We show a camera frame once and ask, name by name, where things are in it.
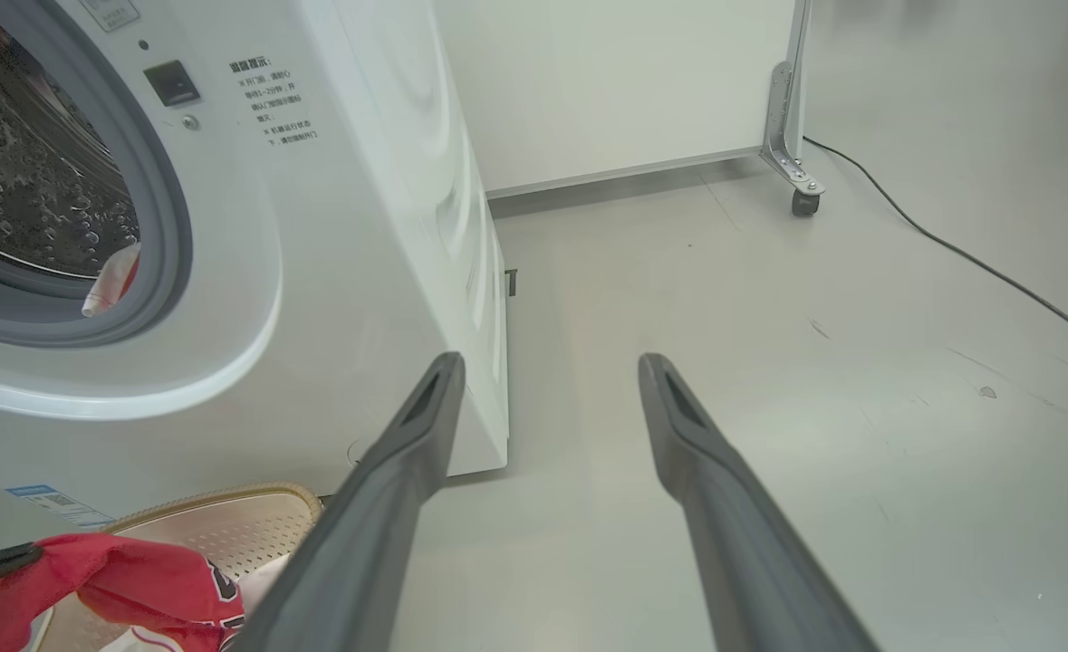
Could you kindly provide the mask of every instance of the glossy floor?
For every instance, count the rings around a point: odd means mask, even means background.
[[[807,133],[1068,311],[1068,3],[819,3]],[[1068,325],[847,164],[493,204],[511,465],[422,511],[393,648],[711,649],[635,386],[677,364],[884,649],[1068,649]]]

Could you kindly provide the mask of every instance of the caster wheel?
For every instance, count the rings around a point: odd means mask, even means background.
[[[819,195],[805,195],[796,190],[790,198],[790,214],[797,217],[810,217],[820,209]]]

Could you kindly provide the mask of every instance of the beige plastic basket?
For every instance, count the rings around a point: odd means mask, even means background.
[[[176,500],[120,518],[104,531],[198,549],[223,573],[242,577],[293,552],[319,516],[319,498],[297,483],[256,483]],[[127,631],[62,599],[33,646],[38,652],[98,652]]]

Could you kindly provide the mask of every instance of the black cable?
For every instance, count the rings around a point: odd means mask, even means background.
[[[893,199],[892,195],[889,195],[889,191],[885,190],[884,187],[881,186],[878,181],[876,181],[876,177],[873,176],[873,173],[869,173],[868,169],[865,169],[864,166],[861,166],[860,162],[858,162],[855,159],[853,159],[853,157],[849,157],[848,154],[845,154],[845,153],[843,153],[839,150],[836,150],[834,148],[828,148],[828,145],[824,145],[824,144],[820,143],[818,140],[812,140],[811,138],[808,138],[806,136],[803,136],[803,140],[806,140],[812,145],[816,145],[816,148],[819,148],[821,150],[827,150],[828,152],[831,152],[832,154],[835,154],[835,156],[842,157],[842,159],[847,160],[848,162],[850,162],[853,166],[857,166],[860,169],[860,172],[863,172],[864,176],[868,177],[868,181],[873,182],[873,186],[876,186],[876,189],[879,190],[881,195],[884,195],[884,199],[886,199],[886,201],[889,201],[889,203],[892,204],[892,207],[894,207],[894,209],[897,209],[897,212],[899,214],[899,217],[905,218],[905,220],[908,223],[910,223],[910,226],[913,229],[915,229],[915,231],[920,231],[920,234],[926,236],[926,238],[928,238],[928,239],[936,240],[936,243],[944,245],[944,247],[947,247],[948,249],[952,249],[952,251],[957,252],[958,254],[960,254],[961,257],[964,257],[969,261],[972,261],[972,263],[976,264],[977,267],[980,267],[985,271],[988,271],[989,274],[992,274],[992,276],[996,276],[1002,281],[1005,281],[1005,283],[1008,283],[1009,285],[1012,285],[1015,289],[1021,290],[1021,292],[1024,293],[1025,296],[1030,297],[1034,301],[1039,302],[1039,305],[1042,305],[1042,306],[1045,306],[1045,308],[1048,308],[1049,310],[1051,310],[1053,314],[1058,315],[1058,317],[1064,319],[1066,322],[1068,322],[1068,314],[1066,314],[1065,311],[1061,310],[1059,308],[1056,308],[1056,306],[1053,306],[1053,305],[1051,305],[1051,302],[1048,302],[1047,300],[1042,299],[1042,297],[1040,297],[1040,295],[1038,293],[1032,292],[1032,290],[1030,290],[1028,288],[1025,288],[1021,283],[1018,283],[1017,281],[1014,281],[1012,278],[1009,278],[1008,276],[1005,276],[1005,274],[1002,274],[1001,271],[998,271],[996,268],[994,268],[992,265],[987,264],[987,263],[985,263],[985,261],[981,261],[979,258],[972,255],[971,252],[964,251],[960,247],[957,247],[956,245],[953,245],[952,243],[948,243],[948,240],[945,240],[945,239],[941,238],[939,235],[931,234],[931,232],[928,231],[927,228],[918,226],[918,223],[916,223],[915,219],[913,219],[910,216],[908,216],[907,212],[904,211],[902,207],[899,207],[898,203],[895,203],[895,199]]]

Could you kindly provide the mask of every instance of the metal bracket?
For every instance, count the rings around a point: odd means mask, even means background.
[[[774,66],[760,156],[795,186],[796,190],[803,195],[822,195],[824,190],[822,183],[812,178],[787,149],[787,120],[789,120],[791,83],[795,77],[796,66],[790,62],[782,62]]]

